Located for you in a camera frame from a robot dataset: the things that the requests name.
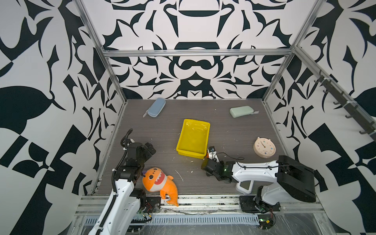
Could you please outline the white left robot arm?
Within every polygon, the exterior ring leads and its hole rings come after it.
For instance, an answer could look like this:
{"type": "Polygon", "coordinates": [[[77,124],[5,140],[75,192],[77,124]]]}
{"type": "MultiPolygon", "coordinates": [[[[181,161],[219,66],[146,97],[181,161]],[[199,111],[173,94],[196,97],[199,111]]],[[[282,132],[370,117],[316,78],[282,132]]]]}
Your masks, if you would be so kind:
{"type": "Polygon", "coordinates": [[[135,186],[144,177],[145,163],[156,150],[150,143],[131,140],[132,132],[129,129],[120,141],[124,154],[112,170],[112,192],[90,235],[125,235],[134,216],[145,207],[146,193],[135,186]]]}

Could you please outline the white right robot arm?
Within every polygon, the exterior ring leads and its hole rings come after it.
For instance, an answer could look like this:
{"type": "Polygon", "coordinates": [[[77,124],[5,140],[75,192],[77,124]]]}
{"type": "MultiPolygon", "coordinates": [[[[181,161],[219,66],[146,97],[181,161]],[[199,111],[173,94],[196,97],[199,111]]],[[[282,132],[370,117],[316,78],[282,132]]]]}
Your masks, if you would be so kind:
{"type": "Polygon", "coordinates": [[[201,169],[218,181],[236,183],[243,212],[278,211],[281,203],[316,202],[314,170],[292,158],[258,164],[206,158],[201,169]]]}

